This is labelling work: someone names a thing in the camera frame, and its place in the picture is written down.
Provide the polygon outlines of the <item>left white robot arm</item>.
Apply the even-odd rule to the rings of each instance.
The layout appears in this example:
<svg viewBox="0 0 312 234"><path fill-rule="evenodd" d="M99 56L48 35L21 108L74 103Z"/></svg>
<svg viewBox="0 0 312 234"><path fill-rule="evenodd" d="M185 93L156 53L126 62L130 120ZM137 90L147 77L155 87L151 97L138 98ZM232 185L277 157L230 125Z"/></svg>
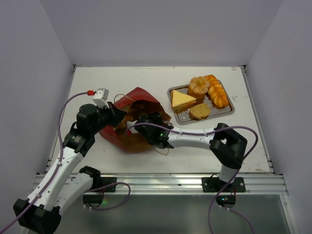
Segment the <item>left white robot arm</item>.
<svg viewBox="0 0 312 234"><path fill-rule="evenodd" d="M111 102L103 107L82 105L77 120L60 143L60 154L40 184L25 199L18 199L13 210L18 223L38 234L52 234L62 213L84 192L102 191L100 171L85 166L67 184L73 169L95 143L95 135L106 126L116 127L126 116Z"/></svg>

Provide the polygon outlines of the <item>twisted fake bread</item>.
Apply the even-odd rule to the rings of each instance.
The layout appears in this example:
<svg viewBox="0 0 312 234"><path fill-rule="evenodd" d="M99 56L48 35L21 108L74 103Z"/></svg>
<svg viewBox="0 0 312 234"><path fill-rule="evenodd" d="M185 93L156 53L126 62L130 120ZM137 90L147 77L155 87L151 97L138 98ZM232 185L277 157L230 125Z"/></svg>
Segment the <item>twisted fake bread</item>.
<svg viewBox="0 0 312 234"><path fill-rule="evenodd" d="M214 75L205 76L209 83L208 95L219 108L224 108L229 105L227 94L220 81Z"/></svg>

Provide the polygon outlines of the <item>triangular fake sandwich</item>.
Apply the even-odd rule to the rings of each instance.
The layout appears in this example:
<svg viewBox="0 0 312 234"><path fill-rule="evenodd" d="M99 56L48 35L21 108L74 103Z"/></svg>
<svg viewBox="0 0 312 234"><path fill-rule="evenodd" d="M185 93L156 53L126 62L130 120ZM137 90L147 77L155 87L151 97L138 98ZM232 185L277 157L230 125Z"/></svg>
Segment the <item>triangular fake sandwich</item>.
<svg viewBox="0 0 312 234"><path fill-rule="evenodd" d="M195 104L196 98L190 95L181 93L177 90L172 90L171 91L171 103L172 103L172 109L178 110L178 109L189 107Z"/></svg>

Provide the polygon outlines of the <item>red paper bag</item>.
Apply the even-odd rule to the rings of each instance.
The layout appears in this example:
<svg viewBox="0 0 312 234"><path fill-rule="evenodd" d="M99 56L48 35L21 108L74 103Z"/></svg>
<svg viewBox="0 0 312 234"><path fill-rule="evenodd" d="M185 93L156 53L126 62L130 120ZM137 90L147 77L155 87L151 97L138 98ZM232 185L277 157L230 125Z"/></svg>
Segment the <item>red paper bag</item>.
<svg viewBox="0 0 312 234"><path fill-rule="evenodd" d="M124 133L129 123L136 122L140 116L147 116L155 112L160 113L164 121L171 120L160 102L146 90L137 87L114 102L114 106L126 112L126 116L116 126L106 126L99 134L111 144L127 153L143 153L153 147L144 136L139 133Z"/></svg>

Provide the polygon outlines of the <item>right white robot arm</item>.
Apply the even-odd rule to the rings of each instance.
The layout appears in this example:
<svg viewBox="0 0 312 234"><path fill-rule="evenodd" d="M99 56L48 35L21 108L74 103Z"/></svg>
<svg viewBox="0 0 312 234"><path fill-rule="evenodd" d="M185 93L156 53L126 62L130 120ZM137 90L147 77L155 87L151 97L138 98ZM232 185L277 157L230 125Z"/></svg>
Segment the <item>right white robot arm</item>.
<svg viewBox="0 0 312 234"><path fill-rule="evenodd" d="M140 117L131 133L139 133L148 143L160 149L191 147L213 152L221 163L217 179L218 188L229 191L234 186L234 175L241 168L247 140L228 125L219 123L208 130L184 130L162 122L159 113Z"/></svg>

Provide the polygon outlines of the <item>round fake bread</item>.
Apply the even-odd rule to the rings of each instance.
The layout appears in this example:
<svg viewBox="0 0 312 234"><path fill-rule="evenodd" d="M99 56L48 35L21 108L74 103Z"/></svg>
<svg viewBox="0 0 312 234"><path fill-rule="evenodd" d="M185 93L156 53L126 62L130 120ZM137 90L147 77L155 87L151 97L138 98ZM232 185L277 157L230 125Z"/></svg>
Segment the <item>round fake bread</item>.
<svg viewBox="0 0 312 234"><path fill-rule="evenodd" d="M209 85L205 77L193 77L188 86L188 94L196 99L202 99L208 92Z"/></svg>
<svg viewBox="0 0 312 234"><path fill-rule="evenodd" d="M190 109L190 117L201 120L209 116L210 107L206 103L198 104Z"/></svg>

